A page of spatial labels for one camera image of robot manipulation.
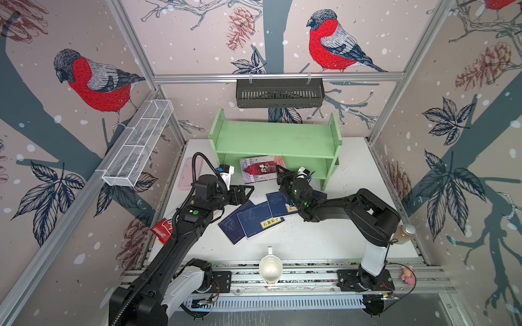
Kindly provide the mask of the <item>pink red illustrated book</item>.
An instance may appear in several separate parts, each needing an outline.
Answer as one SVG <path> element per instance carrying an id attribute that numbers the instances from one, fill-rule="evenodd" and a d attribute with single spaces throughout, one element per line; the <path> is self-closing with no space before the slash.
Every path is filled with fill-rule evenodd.
<path id="1" fill-rule="evenodd" d="M 286 168 L 281 156 L 243 158 L 239 163 L 245 184 L 277 179 L 277 166 Z"/>

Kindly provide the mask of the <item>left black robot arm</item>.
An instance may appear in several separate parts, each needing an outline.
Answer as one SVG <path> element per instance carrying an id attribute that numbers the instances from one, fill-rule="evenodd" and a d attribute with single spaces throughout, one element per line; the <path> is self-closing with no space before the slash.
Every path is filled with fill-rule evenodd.
<path id="1" fill-rule="evenodd" d="M 182 262 L 215 220 L 215 211 L 244 205 L 253 191 L 252 186 L 227 186 L 220 175 L 200 176 L 172 217 L 174 234 L 131 285 L 111 295 L 109 325 L 167 325 L 192 292 L 210 287 L 209 262 L 192 259 L 186 267 Z"/>

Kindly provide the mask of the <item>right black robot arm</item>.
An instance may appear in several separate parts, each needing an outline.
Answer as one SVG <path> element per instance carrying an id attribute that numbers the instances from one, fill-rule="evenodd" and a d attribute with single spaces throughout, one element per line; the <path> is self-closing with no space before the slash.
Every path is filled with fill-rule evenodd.
<path id="1" fill-rule="evenodd" d="M 360 270 L 374 278 L 380 276 L 400 222 L 393 207 L 365 188 L 350 196 L 324 199 L 323 194 L 314 191 L 309 184 L 312 172 L 303 167 L 292 172 L 277 165 L 276 173 L 279 191 L 297 208 L 304 221 L 352 221 L 366 240 Z"/>

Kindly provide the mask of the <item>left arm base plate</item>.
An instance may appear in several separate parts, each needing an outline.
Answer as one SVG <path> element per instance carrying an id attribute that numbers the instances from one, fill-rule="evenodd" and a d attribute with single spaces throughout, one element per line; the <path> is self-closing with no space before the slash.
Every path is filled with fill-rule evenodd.
<path id="1" fill-rule="evenodd" d="M 217 293 L 230 293 L 232 283 L 232 272 L 230 271 L 217 271 L 212 274 L 212 281 L 208 287 L 197 289 L 194 294 L 217 294 Z"/>

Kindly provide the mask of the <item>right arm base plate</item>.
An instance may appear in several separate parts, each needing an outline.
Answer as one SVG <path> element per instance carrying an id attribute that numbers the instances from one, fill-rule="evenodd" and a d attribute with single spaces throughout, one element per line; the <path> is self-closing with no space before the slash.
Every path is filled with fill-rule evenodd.
<path id="1" fill-rule="evenodd" d="M 343 292 L 395 291 L 390 271 L 386 269 L 377 277 L 362 269 L 337 270 L 337 277 L 337 287 Z"/>

